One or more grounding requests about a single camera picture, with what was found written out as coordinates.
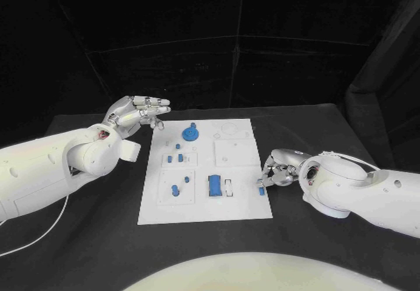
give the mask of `robotic hand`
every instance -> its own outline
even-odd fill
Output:
[[[356,163],[373,171],[366,173]],[[275,149],[256,187],[287,186],[292,181],[298,181],[302,200],[327,216],[344,218],[354,212],[373,225],[420,238],[418,174],[379,170],[340,153],[310,156]]]
[[[47,136],[0,150],[0,221],[50,205],[82,185],[106,175],[118,159],[134,162],[139,145],[125,138],[149,124],[162,130],[157,115],[168,100],[125,96],[103,121],[86,129]]]

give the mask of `white panel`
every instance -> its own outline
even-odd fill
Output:
[[[256,143],[253,139],[214,141],[216,166],[259,166]]]
[[[187,142],[180,134],[191,122],[196,124],[198,138]],[[229,153],[229,166],[226,163],[222,167],[216,166],[217,143],[222,145],[219,150]],[[240,147],[245,162],[240,161],[235,151],[229,150],[235,146]],[[177,162],[178,153],[190,158],[190,163],[183,162],[181,167]],[[167,155],[171,155],[171,163],[167,163]],[[194,198],[190,204],[191,201],[180,200],[181,188],[178,196],[173,197],[170,186],[175,182],[168,181],[174,179],[181,185],[178,181],[184,177],[184,171],[194,172]],[[165,176],[167,172],[173,172],[173,175],[168,175],[171,178],[161,178],[161,173]],[[220,176],[219,197],[209,197],[210,175]],[[164,130],[152,131],[138,224],[272,218],[268,197],[259,196],[255,186],[259,178],[261,163],[248,119],[165,121]],[[230,180],[229,186],[224,186],[224,180]],[[168,187],[161,186],[161,181],[167,181]]]

